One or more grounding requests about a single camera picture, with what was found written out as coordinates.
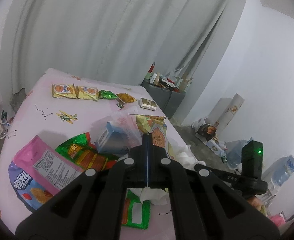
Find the white bottle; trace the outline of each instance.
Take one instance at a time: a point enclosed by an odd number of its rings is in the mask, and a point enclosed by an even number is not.
[[[150,83],[150,84],[153,84],[153,83],[154,83],[154,81],[155,81],[155,79],[156,79],[156,77],[157,77],[157,74],[156,74],[156,73],[154,73],[154,74],[152,75],[152,77],[151,77],[151,79],[150,79],[149,83]]]

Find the snack bag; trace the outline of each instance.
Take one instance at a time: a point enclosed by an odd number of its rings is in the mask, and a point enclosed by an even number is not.
[[[77,91],[77,97],[80,99],[89,99],[95,101],[99,100],[99,93],[97,88],[78,86]]]
[[[96,171],[109,169],[119,158],[113,154],[98,154],[95,145],[90,142],[89,132],[63,142],[56,148],[56,151],[85,170],[89,168],[94,168]]]
[[[101,99],[117,99],[118,96],[116,96],[113,92],[111,91],[106,91],[106,90],[100,90],[99,91],[99,98]]]
[[[171,146],[166,138],[167,125],[165,124],[166,117],[152,115],[136,114],[136,123],[141,133],[152,133],[153,145],[162,147],[166,150],[168,157]]]
[[[17,197],[31,212],[34,212],[42,204],[46,203],[53,195],[36,182],[29,173],[19,168],[13,162],[8,168],[10,183]]]
[[[38,135],[12,161],[52,195],[57,194],[83,172],[82,168],[64,159],[45,144]]]
[[[127,94],[127,93],[119,93],[117,94],[117,96],[125,103],[133,103],[136,100],[136,98],[132,97],[131,95]]]
[[[123,226],[147,229],[150,218],[150,201],[140,203],[139,197],[128,190],[121,224]]]
[[[74,85],[52,85],[51,94],[53,98],[77,98]]]

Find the white label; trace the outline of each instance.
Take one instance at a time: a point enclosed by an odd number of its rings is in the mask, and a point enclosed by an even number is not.
[[[143,204],[135,202],[133,204],[133,213],[131,222],[134,224],[141,224],[143,217]]]
[[[108,130],[106,129],[106,130],[103,132],[102,136],[100,136],[100,138],[99,138],[99,140],[98,140],[98,144],[99,144],[99,145],[102,145],[102,144],[103,144],[103,142],[105,141],[105,138],[106,138],[107,135],[108,135]]]
[[[58,189],[63,189],[81,174],[48,149],[45,150],[42,158],[33,167]]]

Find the pink tablecloth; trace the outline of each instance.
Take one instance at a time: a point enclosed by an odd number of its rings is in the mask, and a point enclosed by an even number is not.
[[[0,155],[0,211],[2,220],[6,226],[15,232],[18,224],[31,212],[16,197],[9,182],[8,166],[14,155],[24,147],[35,135],[56,148],[67,139],[87,132],[95,131],[92,124],[97,120],[104,119],[113,112],[118,111],[115,100],[99,100],[98,102],[80,99],[52,98],[52,84],[75,84],[97,87],[98,90],[111,90],[114,93],[129,93],[135,98],[152,99],[145,88],[140,86],[127,86],[89,79],[73,77],[67,73],[48,69],[44,76],[34,86],[31,94],[27,96],[21,105],[10,128],[9,134],[3,144]],[[126,104],[123,112],[136,112],[137,114],[149,114],[164,116],[163,112],[141,109],[138,103]],[[73,124],[62,121],[56,113],[63,111],[67,114],[77,114],[77,121]],[[172,124],[166,120],[167,138],[173,146],[185,146],[185,142],[177,133]],[[170,204],[152,206],[151,219],[147,230],[122,227],[120,239],[175,239]]]

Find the nutrition label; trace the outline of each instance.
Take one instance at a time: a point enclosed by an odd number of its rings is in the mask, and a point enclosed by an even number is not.
[[[58,189],[63,189],[81,174],[48,149],[45,150],[42,158],[34,164],[34,168]]]

